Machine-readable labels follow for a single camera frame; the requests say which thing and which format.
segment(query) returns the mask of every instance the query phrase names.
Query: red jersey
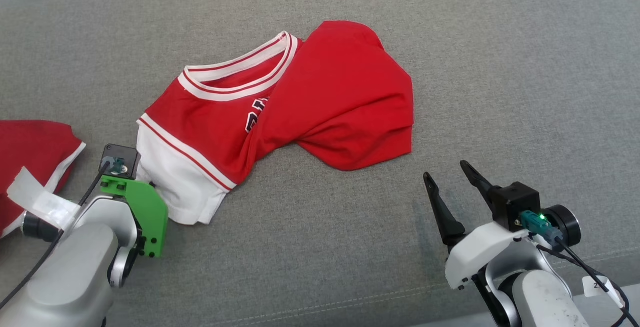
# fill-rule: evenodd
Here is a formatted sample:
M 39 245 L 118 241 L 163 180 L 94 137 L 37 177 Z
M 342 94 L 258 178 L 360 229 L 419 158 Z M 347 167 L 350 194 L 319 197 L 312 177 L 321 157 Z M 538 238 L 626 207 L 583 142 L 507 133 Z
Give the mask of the red jersey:
M 208 223 L 286 144 L 340 170 L 410 153 L 413 103 L 411 78 L 369 27 L 324 22 L 304 44 L 282 32 L 233 61 L 185 68 L 138 120 L 138 177 L 172 220 Z
M 251 172 L 243 153 L 269 97 L 302 46 L 286 31 L 234 60 L 190 65 L 138 120 L 138 175 L 153 181 L 169 217 L 208 223 Z

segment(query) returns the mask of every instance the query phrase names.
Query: seam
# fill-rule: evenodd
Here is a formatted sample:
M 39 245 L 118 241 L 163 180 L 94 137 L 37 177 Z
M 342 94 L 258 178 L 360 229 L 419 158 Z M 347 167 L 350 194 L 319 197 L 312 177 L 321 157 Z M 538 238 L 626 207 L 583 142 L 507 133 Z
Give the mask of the seam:
M 307 313 L 300 313 L 300 314 L 297 314 L 297 315 L 288 315 L 288 316 L 285 316 L 285 317 L 273 318 L 273 319 L 268 319 L 268 320 L 258 320 L 256 322 L 251 322 L 251 323 L 246 323 L 246 324 L 236 324 L 236 325 L 234 325 L 234 327 L 251 326 L 251 325 L 257 325 L 258 323 L 269 323 L 269 322 L 274 322 L 274 321 L 287 320 L 289 318 L 296 318 L 296 317 L 300 317 L 300 316 L 308 316 L 308 315 L 312 315 L 312 314 L 326 313 L 328 311 L 336 311 L 336 310 L 342 310 L 342 309 L 349 309 L 351 307 L 358 307 L 358 306 L 364 306 L 364 305 L 370 305 L 370 304 L 378 304 L 379 302 L 386 302 L 386 301 L 391 301 L 391 300 L 398 300 L 400 298 L 407 298 L 407 297 L 425 295 L 428 292 L 430 292 L 430 291 L 429 290 L 424 290 L 422 292 L 412 293 L 412 294 L 407 294 L 407 295 L 400 295 L 398 297 L 391 297 L 391 298 L 380 299 L 380 300 L 371 300 L 369 302 L 362 302 L 362 303 L 357 303 L 357 304 L 349 304 L 347 306 L 320 309 L 320 311 L 312 311 L 312 312 L 307 312 Z
M 593 256 L 588 256 L 586 258 L 583 258 L 583 260 L 588 261 L 588 263 L 596 263 L 596 262 L 599 262 L 599 261 L 606 260 L 607 259 L 606 256 L 611 256 L 611 255 L 621 254 L 621 253 L 626 252 L 626 253 L 621 254 L 619 256 L 619 257 L 622 258 L 622 257 L 630 256 L 631 254 L 633 254 L 631 252 L 638 251 L 638 250 L 640 250 L 640 247 L 632 247 L 632 248 L 620 249 L 620 250 L 617 250 L 617 251 L 598 253 L 598 254 L 594 254 Z M 573 264 L 571 264 L 569 262 L 564 262 L 564 261 L 562 261 L 560 263 L 554 263 L 554 264 L 551 264 L 551 265 L 556 270 L 562 270 L 562 269 L 567 268 L 569 266 L 573 266 Z M 243 321 L 256 320 L 256 319 L 259 319 L 259 318 L 269 318 L 269 317 L 274 317 L 274 316 L 287 314 L 287 313 L 297 313 L 295 315 L 272 318 L 272 319 L 268 319 L 268 320 L 258 320 L 258 321 L 252 322 L 252 323 L 236 324 L 233 327 L 244 327 L 244 326 L 256 325 L 258 323 L 269 323 L 269 322 L 274 322 L 274 321 L 286 320 L 286 319 L 290 319 L 290 318 L 296 318 L 296 317 L 300 317 L 300 316 L 307 316 L 307 315 L 311 315 L 311 314 L 326 313 L 326 312 L 329 312 L 329 311 L 347 309 L 347 308 L 350 308 L 350 307 L 377 304 L 379 302 L 397 300 L 397 299 L 400 299 L 400 298 L 408 298 L 408 297 L 414 297 L 414 296 L 418 296 L 418 295 L 425 295 L 426 293 L 429 293 L 429 292 L 436 292 L 436 291 L 445 290 L 447 288 L 441 288 L 441 287 L 442 286 L 448 286 L 448 285 L 449 285 L 448 283 L 430 284 L 429 286 L 410 288 L 410 289 L 400 290 L 400 291 L 396 291 L 396 292 L 381 293 L 381 294 L 376 294 L 376 295 L 370 295 L 368 297 L 360 297 L 360 298 L 354 298 L 354 299 L 341 300 L 339 302 L 318 304 L 316 306 L 309 306 L 309 307 L 302 307 L 302 308 L 297 308 L 297 309 L 290 309 L 290 310 L 286 310 L 286 311 L 280 311 L 280 312 L 276 312 L 276 313 L 268 313 L 268 314 L 253 316 L 253 317 L 238 318 L 238 319 L 232 319 L 232 320 L 222 320 L 222 321 L 219 321 L 219 322 L 203 324 L 202 326 L 225 325 L 225 324 L 230 324 L 230 323 L 237 323 L 237 322 L 243 322 Z M 378 300 L 371 300 L 371 301 L 367 301 L 367 302 L 348 304 L 349 302 L 359 302 L 359 301 L 364 301 L 364 300 L 370 300 L 370 299 L 373 299 L 373 298 L 387 297 L 387 296 L 391 296 L 391 295 L 399 295 L 399 294 L 402 294 L 402 293 L 408 293 L 408 292 L 419 291 L 419 290 L 423 290 L 423 291 L 417 292 L 417 293 L 411 293 L 411 294 L 407 294 L 407 295 L 400 295 L 400 296 L 396 296 L 396 297 L 386 298 L 386 299 L 378 299 Z M 302 311 L 308 311 L 308 310 L 319 309 L 319 308 L 323 308 L 323 307 L 330 307 L 330 306 L 335 306 L 335 305 L 342 305 L 342 304 L 348 304 L 348 305 L 338 306 L 338 307 L 333 307 L 333 308 L 325 308 L 325 309 L 320 309 L 318 311 L 309 311 L 309 312 L 306 312 L 306 313 L 299 313 L 299 312 L 302 312 Z
M 279 54 L 284 53 L 284 52 L 286 52 L 286 49 L 285 49 L 284 51 L 280 51 L 280 52 L 278 52 L 278 53 L 274 54 L 273 56 L 270 56 L 269 58 L 267 58 L 267 59 L 265 59 L 265 60 L 259 60 L 259 61 L 255 62 L 255 63 L 252 63 L 252 64 L 250 64 L 247 68 L 241 69 L 240 71 L 237 71 L 237 72 L 229 72 L 229 74 L 224 74 L 223 76 L 221 76 L 221 77 L 219 77 L 219 78 L 215 78 L 215 79 L 207 79 L 207 80 L 205 80 L 205 81 L 200 81 L 200 80 L 198 80 L 197 78 L 195 78 L 195 77 L 193 77 L 193 76 L 189 76 L 190 74 L 192 74 L 192 72 L 191 72 L 191 71 L 189 71 L 189 75 L 187 75 L 187 73 L 185 72 L 185 73 L 184 73 L 184 76 L 186 77 L 187 81 L 189 81 L 189 82 L 193 85 L 193 87 L 195 87 L 195 88 L 199 88 L 200 90 L 203 90 L 204 92 L 210 92 L 210 93 L 222 93 L 222 91 L 221 91 L 221 90 L 220 90 L 220 91 L 210 90 L 210 88 L 218 88 L 218 89 L 219 89 L 220 87 L 211 87 L 211 86 L 208 86 L 208 85 L 206 85 L 206 84 L 204 84 L 204 83 L 205 83 L 205 82 L 213 82 L 213 81 L 217 81 L 217 80 L 220 80 L 220 79 L 224 79 L 224 78 L 226 78 L 226 77 L 229 77 L 229 76 L 233 76 L 233 75 L 235 75 L 235 74 L 239 74 L 240 72 L 244 72 L 244 71 L 250 70 L 250 69 L 252 69 L 252 68 L 254 68 L 254 67 L 257 67 L 257 66 L 262 65 L 262 64 L 263 64 L 263 63 L 265 63 L 266 61 L 269 61 L 270 59 L 272 59 L 272 58 L 274 58 L 275 56 L 278 56 Z M 274 69 L 274 70 L 272 70 L 272 71 L 268 72 L 268 73 L 266 74 L 266 76 L 269 76 L 269 74 L 272 74 L 272 72 L 274 72 L 275 70 L 276 70 L 276 69 Z M 193 73 L 194 73 L 194 74 L 203 74 L 203 73 L 206 73 L 206 72 L 208 72 L 208 71 L 194 71 Z M 196 84 L 196 83 L 202 84 L 202 85 L 206 86 L 207 88 L 205 89 L 205 88 L 203 88 L 203 87 L 199 86 L 199 85 L 198 85 L 198 84 Z M 233 92 L 243 91 L 243 90 L 246 90 L 246 89 L 249 89 L 249 88 L 251 88 L 251 86 L 249 86 L 249 87 L 245 87 L 245 88 L 243 88 L 243 89 L 239 89 L 239 90 L 233 90 L 233 91 L 231 91 L 231 92 L 228 92 L 228 94 L 231 94 L 231 93 L 233 93 Z
M 368 297 L 360 297 L 360 298 L 352 298 L 352 299 L 340 300 L 339 302 L 331 302 L 331 303 L 325 303 L 325 304 L 318 304 L 316 306 L 302 307 L 302 308 L 297 308 L 297 309 L 289 309 L 289 310 L 286 310 L 286 311 L 268 313 L 268 314 L 263 314 L 263 315 L 256 315 L 256 316 L 253 316 L 253 317 L 238 318 L 238 319 L 232 319 L 232 320 L 221 320 L 219 322 L 213 322 L 213 323 L 209 323 L 209 324 L 204 324 L 204 326 L 223 325 L 223 324 L 234 323 L 234 322 L 256 320 L 258 318 L 273 317 L 273 316 L 278 316 L 278 315 L 281 315 L 281 314 L 299 313 L 299 312 L 302 312 L 302 311 L 320 309 L 320 308 L 323 308 L 323 307 L 330 307 L 330 306 L 335 306 L 335 305 L 348 304 L 349 302 L 358 302 L 358 301 L 363 301 L 363 300 L 370 300 L 372 298 L 386 297 L 386 296 L 391 296 L 391 295 L 400 295 L 402 293 L 414 292 L 414 291 L 418 291 L 418 290 L 425 290 L 424 292 L 436 291 L 436 290 L 439 290 L 439 289 L 443 289 L 443 288 L 440 288 L 441 286 L 448 286 L 448 285 L 449 285 L 448 283 L 431 284 L 430 286 L 410 288 L 410 289 L 399 290 L 399 291 L 396 291 L 396 292 L 389 292 L 389 293 L 380 293 L 380 294 L 370 295 Z

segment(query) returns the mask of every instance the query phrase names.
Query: black cable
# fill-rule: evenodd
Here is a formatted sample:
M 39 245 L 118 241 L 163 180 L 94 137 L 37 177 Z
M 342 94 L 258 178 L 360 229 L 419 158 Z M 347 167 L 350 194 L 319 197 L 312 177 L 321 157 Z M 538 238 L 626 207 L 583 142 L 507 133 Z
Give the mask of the black cable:
M 607 288 L 607 286 L 605 286 L 604 283 L 602 283 L 602 281 L 598 277 L 596 277 L 596 275 L 594 273 L 594 269 L 590 268 L 586 263 L 584 263 L 583 260 L 580 259 L 580 257 L 578 257 L 578 255 L 571 248 L 569 248 L 567 243 L 565 243 L 565 241 L 563 241 L 562 238 L 556 237 L 555 238 L 555 242 L 557 242 L 558 245 L 562 246 L 562 248 L 564 248 L 564 250 L 567 252 L 567 254 L 569 254 L 569 256 L 573 257 L 573 259 L 578 264 L 580 264 L 580 267 L 582 267 L 589 274 L 589 276 L 598 284 L 598 286 L 602 289 L 602 291 L 604 291 L 606 293 L 609 292 L 609 289 Z M 629 322 L 631 322 L 631 325 L 633 327 L 640 327 L 640 325 L 638 325 L 638 322 L 636 322 L 636 319 L 633 318 L 633 316 L 631 315 L 631 313 L 629 312 L 628 309 L 620 308 L 620 311 L 622 311 L 622 314 L 624 315 L 624 317 L 626 317 L 627 320 L 629 320 Z
M 557 257 L 559 259 L 563 259 L 565 261 L 569 261 L 570 263 L 582 268 L 582 266 L 580 265 L 580 263 L 578 263 L 575 259 L 571 258 L 571 257 L 567 257 L 562 253 L 556 252 L 553 249 L 549 249 L 547 247 L 544 247 L 541 244 L 537 245 L 537 249 L 541 250 L 543 252 L 547 252 L 547 254 L 550 254 L 551 256 Z M 601 272 L 598 272 L 598 270 L 595 270 L 594 268 L 589 267 L 591 270 L 593 270 L 593 272 L 596 275 L 599 276 L 603 276 L 605 277 L 605 275 Z M 622 288 L 620 288 L 619 285 L 616 284 L 616 282 L 612 281 L 611 279 L 608 280 L 611 283 L 611 286 L 613 286 L 613 288 L 620 294 L 620 297 L 622 297 L 622 301 L 624 302 L 624 309 L 626 309 L 627 311 L 629 311 L 630 307 L 631 307 L 631 303 L 629 302 L 629 298 L 627 297 L 625 291 L 622 290 Z M 615 321 L 615 323 L 613 325 L 611 325 L 611 327 L 620 327 L 625 320 L 627 319 L 627 316 L 622 313 L 622 317 L 620 317 L 617 321 Z
M 80 205 L 82 207 L 82 205 L 85 204 L 85 202 L 87 202 L 87 199 L 89 199 L 89 196 L 91 195 L 91 193 L 94 191 L 94 189 L 96 188 L 96 186 L 98 185 L 98 182 L 100 182 L 101 177 L 103 176 L 103 174 L 105 174 L 107 168 L 109 168 L 110 163 L 107 161 L 101 168 L 100 168 L 100 172 L 98 173 L 98 175 L 95 177 L 95 179 L 93 180 L 93 182 L 91 182 L 91 185 L 89 186 L 89 189 L 86 191 L 86 193 L 83 195 L 83 197 L 80 199 L 80 202 L 78 202 L 78 205 Z M 42 257 L 40 257 L 38 263 L 36 263 L 36 265 L 31 269 L 31 271 L 29 272 L 29 274 L 27 274 L 27 276 L 25 278 L 22 279 L 22 281 L 18 284 L 18 286 L 16 286 L 11 293 L 9 293 L 9 295 L 7 295 L 7 297 L 5 297 L 2 302 L 0 302 L 0 310 L 3 309 L 8 303 L 9 301 L 11 301 L 12 298 L 14 298 L 18 292 L 20 292 L 21 289 L 23 289 L 23 287 L 27 284 L 27 282 L 30 281 L 30 279 L 32 279 L 32 277 L 34 277 L 34 275 L 36 274 L 36 272 L 38 272 L 38 270 L 40 269 L 40 267 L 42 267 L 42 264 L 44 264 L 44 262 L 49 258 L 49 256 L 51 256 L 53 250 L 56 248 L 56 246 L 58 245 L 58 243 L 60 242 L 60 239 L 62 238 L 62 235 L 65 233 L 65 231 L 63 231 L 62 229 L 60 229 L 60 232 L 57 233 L 57 236 L 55 236 L 55 239 L 51 242 L 51 245 L 49 245 L 49 247 L 46 249 L 46 251 L 44 252 L 44 254 L 42 254 Z

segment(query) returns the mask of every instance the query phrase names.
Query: gray couch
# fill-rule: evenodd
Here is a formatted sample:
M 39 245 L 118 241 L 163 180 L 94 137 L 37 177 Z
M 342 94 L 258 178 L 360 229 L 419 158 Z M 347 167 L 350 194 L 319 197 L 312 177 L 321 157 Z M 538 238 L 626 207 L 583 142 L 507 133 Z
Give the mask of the gray couch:
M 0 118 L 73 126 L 80 199 L 107 143 L 185 65 L 226 61 L 324 20 L 371 26 L 412 76 L 413 153 L 341 172 L 296 145 L 270 154 L 211 225 L 167 229 L 108 316 L 119 327 L 408 326 L 486 311 L 450 290 L 422 182 L 467 227 L 490 221 L 462 174 L 521 181 L 582 225 L 576 248 L 640 282 L 640 0 L 48 0 L 0 10 Z M 45 243 L 0 240 L 0 296 Z M 576 293 L 583 273 L 553 261 Z

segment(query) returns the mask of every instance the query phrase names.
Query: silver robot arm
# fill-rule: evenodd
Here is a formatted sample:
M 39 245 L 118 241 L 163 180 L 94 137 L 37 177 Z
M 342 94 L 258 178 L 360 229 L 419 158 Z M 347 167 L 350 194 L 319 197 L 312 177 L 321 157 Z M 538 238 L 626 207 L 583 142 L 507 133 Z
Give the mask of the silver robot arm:
M 25 224 L 33 218 L 27 215 Z M 40 235 L 46 235 L 40 227 Z M 64 236 L 29 283 L 0 309 L 0 327 L 104 325 L 114 304 L 112 288 L 124 286 L 144 247 L 142 231 L 126 202 L 101 195 Z
M 124 286 L 137 256 L 144 256 L 147 250 L 150 258 L 160 257 L 164 245 L 167 206 L 153 186 L 135 181 L 139 158 L 134 148 L 106 145 L 98 176 L 78 205 L 52 194 L 53 199 L 48 200 L 53 202 L 32 198 L 34 189 L 44 193 L 44 188 L 27 170 L 20 172 L 25 179 L 18 174 L 9 188 L 9 198 L 16 202 L 13 197 L 27 197 L 19 205 L 28 211 L 42 213 L 51 206 L 68 204 L 79 209 L 64 228 L 25 213 L 23 234 L 51 245 L 36 267 L 0 302 L 0 327 L 106 325 L 106 314 L 114 304 L 112 289 Z M 85 203 L 100 181 L 103 193 L 117 192 Z
M 106 276 L 117 252 L 109 226 L 78 227 L 0 310 L 0 327 L 102 326 L 114 304 Z

